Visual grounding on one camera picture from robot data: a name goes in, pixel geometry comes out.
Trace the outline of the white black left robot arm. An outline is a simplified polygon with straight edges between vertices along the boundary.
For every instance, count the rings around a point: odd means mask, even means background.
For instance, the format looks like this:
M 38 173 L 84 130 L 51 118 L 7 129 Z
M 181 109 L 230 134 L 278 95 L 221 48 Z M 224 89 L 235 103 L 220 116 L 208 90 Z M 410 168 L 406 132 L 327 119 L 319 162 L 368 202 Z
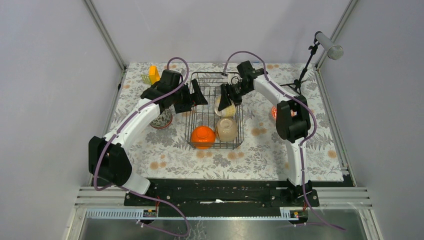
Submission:
M 196 79 L 191 83 L 182 74 L 165 69 L 159 81 L 148 87 L 132 112 L 103 137 L 93 136 L 88 143 L 88 171 L 112 185 L 136 193 L 144 206 L 152 204 L 155 192 L 150 181 L 141 176 L 129 160 L 130 147 L 150 123 L 166 109 L 190 112 L 193 107 L 207 105 Z

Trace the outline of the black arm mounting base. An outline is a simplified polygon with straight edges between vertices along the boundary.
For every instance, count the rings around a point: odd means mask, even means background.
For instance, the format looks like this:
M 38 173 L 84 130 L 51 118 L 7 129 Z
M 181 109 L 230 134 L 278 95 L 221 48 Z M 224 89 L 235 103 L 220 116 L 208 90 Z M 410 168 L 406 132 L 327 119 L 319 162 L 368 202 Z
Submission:
M 159 217 L 275 217 L 279 209 L 319 207 L 318 189 L 353 187 L 342 181 L 308 181 L 306 196 L 287 180 L 183 180 L 152 179 L 145 197 L 127 193 L 125 207 L 153 207 Z

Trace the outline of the white bowl red floral pattern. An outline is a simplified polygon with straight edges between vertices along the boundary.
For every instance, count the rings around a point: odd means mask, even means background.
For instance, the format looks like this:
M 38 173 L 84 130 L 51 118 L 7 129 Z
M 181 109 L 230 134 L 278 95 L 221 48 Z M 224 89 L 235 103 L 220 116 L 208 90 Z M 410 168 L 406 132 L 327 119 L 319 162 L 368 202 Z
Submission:
M 271 108 L 271 116 L 274 120 L 277 119 L 277 108 L 275 106 Z

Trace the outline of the pink patterned bowl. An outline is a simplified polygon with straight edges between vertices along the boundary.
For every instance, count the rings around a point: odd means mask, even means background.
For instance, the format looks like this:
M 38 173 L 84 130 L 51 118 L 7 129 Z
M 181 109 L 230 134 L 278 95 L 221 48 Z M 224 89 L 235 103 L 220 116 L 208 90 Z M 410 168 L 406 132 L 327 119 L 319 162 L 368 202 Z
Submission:
M 157 118 L 150 122 L 150 126 L 155 129 L 167 128 L 173 120 L 173 114 L 170 109 L 165 109 Z

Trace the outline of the yellow dotted white bowl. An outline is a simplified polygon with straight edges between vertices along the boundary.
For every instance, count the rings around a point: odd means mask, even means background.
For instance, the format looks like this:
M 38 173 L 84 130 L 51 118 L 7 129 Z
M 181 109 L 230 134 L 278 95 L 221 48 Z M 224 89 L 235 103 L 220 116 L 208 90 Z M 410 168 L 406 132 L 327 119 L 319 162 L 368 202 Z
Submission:
M 214 102 L 214 112 L 216 115 L 222 118 L 230 118 L 236 115 L 236 106 L 231 102 L 231 105 L 224 108 L 223 110 L 219 110 L 219 105 L 221 102 L 221 96 L 217 96 Z

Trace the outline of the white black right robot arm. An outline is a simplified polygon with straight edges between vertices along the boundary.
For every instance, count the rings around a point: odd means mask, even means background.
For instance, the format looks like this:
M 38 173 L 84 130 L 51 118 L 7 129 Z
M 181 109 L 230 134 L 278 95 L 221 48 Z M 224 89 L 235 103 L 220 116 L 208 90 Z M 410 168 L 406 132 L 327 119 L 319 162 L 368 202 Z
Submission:
M 294 96 L 271 79 L 263 68 L 255 69 L 250 61 L 244 61 L 237 67 L 238 81 L 223 83 L 220 86 L 220 102 L 217 110 L 224 111 L 231 105 L 242 103 L 243 96 L 256 91 L 264 96 L 276 108 L 275 128 L 286 145 L 287 158 L 290 165 L 285 175 L 295 186 L 287 191 L 287 201 L 293 206 L 301 205 L 307 194 L 301 187 L 308 180 L 305 173 L 305 154 L 302 144 L 311 129 L 310 113 L 305 97 Z

